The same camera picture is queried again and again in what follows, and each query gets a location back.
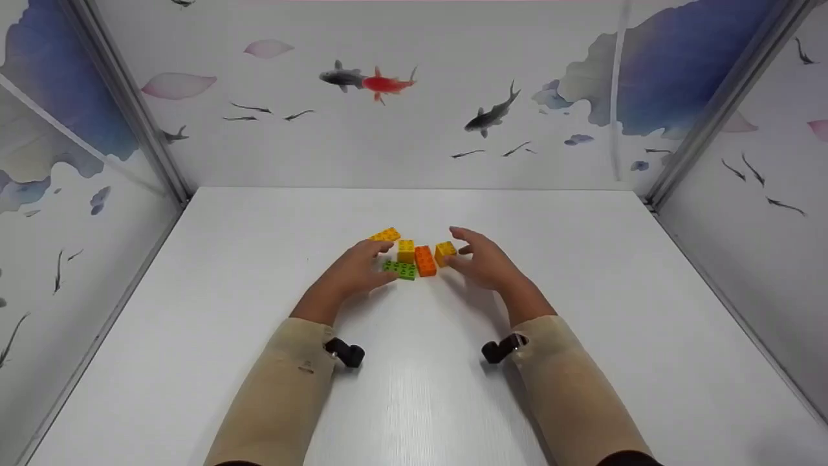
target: white table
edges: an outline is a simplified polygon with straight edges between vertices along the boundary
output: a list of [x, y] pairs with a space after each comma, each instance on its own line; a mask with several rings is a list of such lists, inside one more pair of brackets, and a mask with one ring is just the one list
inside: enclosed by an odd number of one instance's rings
[[[449, 224], [535, 279], [665, 464], [828, 458], [828, 434], [631, 192], [202, 188], [31, 464], [200, 465], [262, 345], [338, 254], [388, 226], [433, 249]], [[481, 364], [502, 305], [441, 270], [342, 314], [368, 355], [335, 375], [306, 464], [544, 464], [520, 387]]]

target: hand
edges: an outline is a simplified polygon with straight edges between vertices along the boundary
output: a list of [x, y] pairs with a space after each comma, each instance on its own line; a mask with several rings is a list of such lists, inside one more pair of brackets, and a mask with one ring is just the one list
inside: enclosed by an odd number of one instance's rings
[[395, 272], [373, 270], [373, 259], [393, 246], [391, 241], [371, 240], [351, 246], [308, 288], [291, 317], [332, 326], [346, 299], [399, 278]]
[[457, 252], [461, 255], [472, 254], [472, 258], [449, 256], [445, 262], [479, 287], [502, 294], [507, 287], [526, 279], [509, 256], [486, 236], [458, 226], [452, 226], [449, 231], [454, 238], [469, 243]]

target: lego brick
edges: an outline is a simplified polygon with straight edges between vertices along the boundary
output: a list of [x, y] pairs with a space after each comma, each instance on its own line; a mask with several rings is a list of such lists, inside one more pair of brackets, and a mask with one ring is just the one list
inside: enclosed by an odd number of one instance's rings
[[403, 262], [394, 262], [388, 260], [383, 264], [383, 270], [392, 270], [400, 275], [401, 279], [414, 280], [416, 277], [416, 267], [412, 264], [405, 264]]
[[397, 229], [392, 226], [391, 228], [380, 231], [376, 235], [370, 236], [368, 239], [374, 241], [396, 241], [400, 239], [400, 234], [397, 232]]
[[397, 262], [414, 264], [414, 240], [399, 240], [397, 243]]
[[443, 260], [444, 257], [447, 255], [457, 255], [457, 250], [455, 249], [455, 246], [451, 244], [451, 241], [440, 243], [439, 245], [434, 246], [434, 249], [434, 261], [436, 261], [437, 265], [440, 267], [445, 267], [445, 261]]
[[437, 265], [431, 257], [431, 248], [428, 246], [417, 246], [414, 248], [414, 261], [421, 277], [437, 275]]

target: left hand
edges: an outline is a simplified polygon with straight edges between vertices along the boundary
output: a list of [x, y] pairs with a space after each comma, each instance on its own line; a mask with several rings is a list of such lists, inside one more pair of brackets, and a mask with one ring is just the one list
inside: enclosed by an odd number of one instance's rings
[[351, 246], [305, 292], [291, 317], [333, 325], [346, 299], [399, 278], [395, 272], [373, 270], [373, 259], [393, 246], [392, 241], [373, 240]]

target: beige sleeve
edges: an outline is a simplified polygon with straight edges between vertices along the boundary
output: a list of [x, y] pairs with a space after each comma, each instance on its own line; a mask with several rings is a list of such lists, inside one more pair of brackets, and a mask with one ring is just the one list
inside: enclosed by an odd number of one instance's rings
[[511, 358], [558, 466], [595, 466], [624, 450], [652, 456], [615, 390], [563, 318], [535, 318], [513, 331], [529, 339]]
[[327, 325], [288, 318], [253, 365], [215, 436], [205, 466], [248, 461], [260, 466], [301, 466], [335, 359], [323, 345]]

